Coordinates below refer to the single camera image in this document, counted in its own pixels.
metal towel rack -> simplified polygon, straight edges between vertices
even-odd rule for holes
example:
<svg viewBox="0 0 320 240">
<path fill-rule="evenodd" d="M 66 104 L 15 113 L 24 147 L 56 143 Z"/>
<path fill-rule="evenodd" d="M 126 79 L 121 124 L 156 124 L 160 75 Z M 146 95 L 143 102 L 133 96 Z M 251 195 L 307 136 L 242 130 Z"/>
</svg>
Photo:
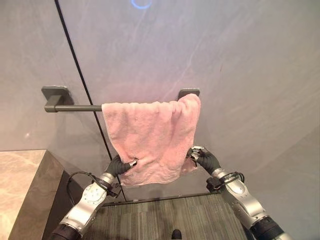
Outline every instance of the metal towel rack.
<svg viewBox="0 0 320 240">
<path fill-rule="evenodd" d="M 101 105 L 74 105 L 71 94 L 65 86 L 44 86 L 41 89 L 47 102 L 44 110 L 47 113 L 57 112 L 102 112 Z M 178 100 L 187 94 L 200 95 L 198 88 L 183 88 L 179 91 Z"/>
</svg>

towel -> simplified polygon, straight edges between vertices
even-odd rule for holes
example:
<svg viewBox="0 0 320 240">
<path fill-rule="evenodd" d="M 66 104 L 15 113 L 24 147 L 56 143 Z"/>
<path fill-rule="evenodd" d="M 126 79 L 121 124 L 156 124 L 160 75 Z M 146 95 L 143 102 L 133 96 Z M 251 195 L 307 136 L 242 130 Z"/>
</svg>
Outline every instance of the towel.
<svg viewBox="0 0 320 240">
<path fill-rule="evenodd" d="M 167 184 L 194 170 L 186 154 L 194 142 L 200 107 L 195 94 L 162 103 L 103 104 L 108 136 L 121 161 L 137 160 L 120 176 L 121 184 Z"/>
</svg>

gray carpet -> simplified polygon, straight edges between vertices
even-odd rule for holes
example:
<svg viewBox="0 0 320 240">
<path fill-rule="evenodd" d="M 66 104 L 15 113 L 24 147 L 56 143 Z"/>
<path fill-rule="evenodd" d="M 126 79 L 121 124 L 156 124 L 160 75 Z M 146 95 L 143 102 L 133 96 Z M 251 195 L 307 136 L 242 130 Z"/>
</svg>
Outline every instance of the gray carpet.
<svg viewBox="0 0 320 240">
<path fill-rule="evenodd" d="M 85 240 L 246 240 L 222 196 L 205 195 L 102 208 Z"/>
</svg>

wall seam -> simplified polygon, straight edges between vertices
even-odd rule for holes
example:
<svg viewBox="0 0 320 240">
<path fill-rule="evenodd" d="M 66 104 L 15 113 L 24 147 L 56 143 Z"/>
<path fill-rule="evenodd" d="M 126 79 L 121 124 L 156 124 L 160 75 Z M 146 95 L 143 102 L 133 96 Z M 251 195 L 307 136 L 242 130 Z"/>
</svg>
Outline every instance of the wall seam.
<svg viewBox="0 0 320 240">
<path fill-rule="evenodd" d="M 87 88 L 87 84 L 86 84 L 86 82 L 85 82 L 85 78 L 84 78 L 84 76 L 83 76 L 82 70 L 81 70 L 81 68 L 80 68 L 80 65 L 79 65 L 79 62 L 78 62 L 78 59 L 77 59 L 77 56 L 76 56 L 76 52 L 75 52 L 74 46 L 73 46 L 73 44 L 72 44 L 72 42 L 71 42 L 71 38 L 70 38 L 68 29 L 67 29 L 67 25 L 66 25 L 66 22 L 65 22 L 65 19 L 64 19 L 64 16 L 63 16 L 63 13 L 62 13 L 60 4 L 59 4 L 59 0 L 54 0 L 54 2 L 55 2 L 56 10 L 58 11 L 58 14 L 59 14 L 59 18 L 60 18 L 60 21 L 61 21 L 61 24 L 62 24 L 62 28 L 63 28 L 63 31 L 64 31 L 64 35 L 65 35 L 65 37 L 66 37 L 66 39 L 67 39 L 67 42 L 68 42 L 68 45 L 69 45 L 69 48 L 70 48 L 70 51 L 71 51 L 71 54 L 72 54 L 72 57 L 73 57 L 75 66 L 76 66 L 76 69 L 77 69 L 77 71 L 78 71 L 78 73 L 79 73 L 79 76 L 80 76 L 82 85 L 83 85 L 83 87 L 84 87 L 86 96 L 87 96 L 87 98 L 88 98 L 88 100 L 89 100 L 90 105 L 94 105 L 93 102 L 92 102 L 91 96 L 90 96 L 90 94 L 89 94 L 89 90 L 88 90 L 88 88 Z M 110 153 L 110 150 L 109 150 L 109 147 L 108 147 L 108 144 L 107 144 L 107 141 L 106 141 L 104 132 L 103 132 L 103 130 L 102 130 L 102 128 L 101 128 L 101 124 L 100 124 L 100 122 L 99 122 L 97 113 L 94 111 L 94 112 L 93 112 L 93 115 L 94 115 L 95 121 L 96 121 L 96 123 L 97 123 L 97 125 L 98 125 L 99 131 L 100 131 L 101 137 L 102 137 L 102 139 L 103 139 L 103 142 L 104 142 L 106 151 L 107 151 L 107 153 L 108 153 L 108 155 L 109 155 L 110 161 L 112 161 L 112 156 L 111 156 L 111 153 Z M 121 182 L 120 182 L 120 179 L 119 179 L 118 176 L 117 176 L 117 179 L 118 179 L 118 181 L 119 181 L 119 183 L 120 183 L 120 187 L 121 187 L 121 191 L 122 191 L 124 200 L 127 201 L 126 196 L 125 196 L 125 193 L 124 193 L 124 190 L 123 190 L 123 188 L 122 188 L 122 186 L 121 186 Z"/>
</svg>

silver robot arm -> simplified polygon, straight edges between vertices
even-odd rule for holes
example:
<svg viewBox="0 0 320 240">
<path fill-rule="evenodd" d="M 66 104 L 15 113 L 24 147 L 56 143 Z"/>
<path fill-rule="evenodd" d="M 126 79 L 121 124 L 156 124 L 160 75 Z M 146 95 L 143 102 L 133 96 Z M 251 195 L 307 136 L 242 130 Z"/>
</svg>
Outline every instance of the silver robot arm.
<svg viewBox="0 0 320 240">
<path fill-rule="evenodd" d="M 231 206 L 235 216 L 255 239 L 293 240 L 267 214 L 260 202 L 249 193 L 241 173 L 225 171 L 217 158 L 202 146 L 192 147 L 187 156 L 200 164 L 219 182 L 214 188 L 221 191 L 223 199 Z"/>
<path fill-rule="evenodd" d="M 118 155 L 112 159 L 106 171 L 96 178 L 97 182 L 85 188 L 80 201 L 64 216 L 49 239 L 80 240 L 103 205 L 115 177 L 136 164 L 136 160 L 124 164 Z"/>
</svg>

